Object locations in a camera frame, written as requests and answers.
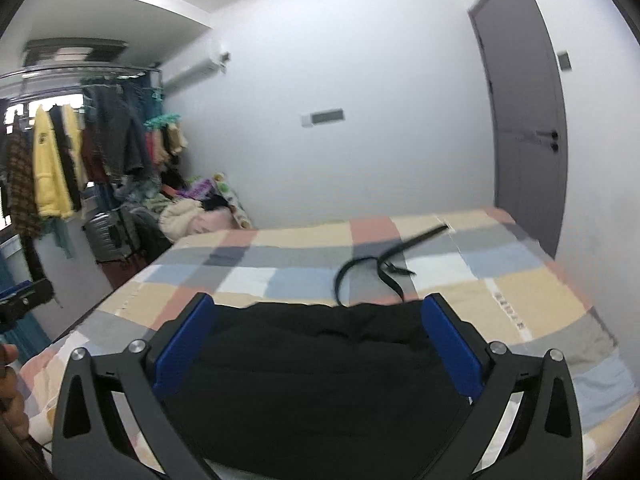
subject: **door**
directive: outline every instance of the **door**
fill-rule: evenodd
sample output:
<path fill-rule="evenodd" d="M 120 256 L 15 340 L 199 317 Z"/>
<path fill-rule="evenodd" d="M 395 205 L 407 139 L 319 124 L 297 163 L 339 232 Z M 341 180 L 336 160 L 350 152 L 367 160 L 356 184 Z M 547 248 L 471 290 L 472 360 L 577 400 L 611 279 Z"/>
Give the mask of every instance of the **door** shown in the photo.
<path fill-rule="evenodd" d="M 560 73 L 535 0 L 481 0 L 470 12 L 491 96 L 496 206 L 556 256 L 566 193 Z"/>

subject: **suitcase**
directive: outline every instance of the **suitcase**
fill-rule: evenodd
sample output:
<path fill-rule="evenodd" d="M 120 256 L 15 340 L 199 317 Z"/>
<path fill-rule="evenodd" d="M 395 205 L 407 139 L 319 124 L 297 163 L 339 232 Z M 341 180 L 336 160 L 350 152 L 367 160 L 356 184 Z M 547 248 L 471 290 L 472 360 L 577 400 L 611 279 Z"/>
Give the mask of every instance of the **suitcase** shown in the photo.
<path fill-rule="evenodd" d="M 125 260 L 140 250 L 136 225 L 126 209 L 97 214 L 84 224 L 84 234 L 99 264 Z"/>

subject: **door lock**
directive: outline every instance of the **door lock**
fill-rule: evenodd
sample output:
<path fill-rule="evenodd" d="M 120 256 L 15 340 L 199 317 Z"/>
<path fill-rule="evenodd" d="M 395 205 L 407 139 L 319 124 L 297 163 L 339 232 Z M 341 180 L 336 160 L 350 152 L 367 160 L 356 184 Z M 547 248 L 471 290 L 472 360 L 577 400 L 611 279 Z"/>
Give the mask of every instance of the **door lock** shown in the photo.
<path fill-rule="evenodd" d="M 558 132 L 555 130 L 552 132 L 536 132 L 536 135 L 539 137 L 550 137 L 553 140 L 558 140 Z"/>

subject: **human hand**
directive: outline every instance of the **human hand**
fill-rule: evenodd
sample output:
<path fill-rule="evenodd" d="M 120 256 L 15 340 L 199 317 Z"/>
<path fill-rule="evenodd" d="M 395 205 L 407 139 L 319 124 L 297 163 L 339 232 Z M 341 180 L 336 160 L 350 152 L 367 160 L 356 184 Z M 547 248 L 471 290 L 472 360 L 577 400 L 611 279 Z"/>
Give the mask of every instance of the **human hand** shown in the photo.
<path fill-rule="evenodd" d="M 0 361 L 8 365 L 18 358 L 18 349 L 14 345 L 0 344 Z M 5 412 L 2 420 L 14 435 L 25 440 L 29 437 L 29 417 L 24 413 L 24 397 L 18 392 L 18 376 L 10 366 L 0 369 L 0 400 Z"/>

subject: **checkered blanket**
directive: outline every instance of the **checkered blanket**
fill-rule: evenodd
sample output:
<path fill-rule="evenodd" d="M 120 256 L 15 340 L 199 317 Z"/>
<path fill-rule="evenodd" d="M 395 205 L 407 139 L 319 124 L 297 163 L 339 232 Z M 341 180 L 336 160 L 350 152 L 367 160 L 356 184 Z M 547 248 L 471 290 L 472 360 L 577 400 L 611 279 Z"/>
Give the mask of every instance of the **checkered blanket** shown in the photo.
<path fill-rule="evenodd" d="M 571 289 L 556 264 L 510 216 L 495 209 L 184 238 L 68 337 L 22 368 L 32 434 L 43 443 L 51 439 L 58 391 L 74 348 L 84 346 L 93 355 L 120 352 L 133 339 L 150 338 L 162 323 L 175 319 L 196 292 L 239 308 L 257 301 L 334 304 L 333 279 L 343 263 L 381 254 L 441 222 L 451 227 L 449 233 L 396 258 L 396 264 L 416 273 L 396 277 L 406 299 L 440 292 L 485 339 L 504 341 L 513 352 L 542 355 L 549 348 L 561 349 L 580 405 L 585 472 L 591 472 L 639 405 L 634 381 L 596 309 Z M 398 302 L 374 266 L 367 262 L 348 273 L 340 294 L 343 303 Z M 515 409 L 510 406 L 498 428 L 494 455 Z M 125 425 L 153 465 L 133 421 L 126 418 Z"/>

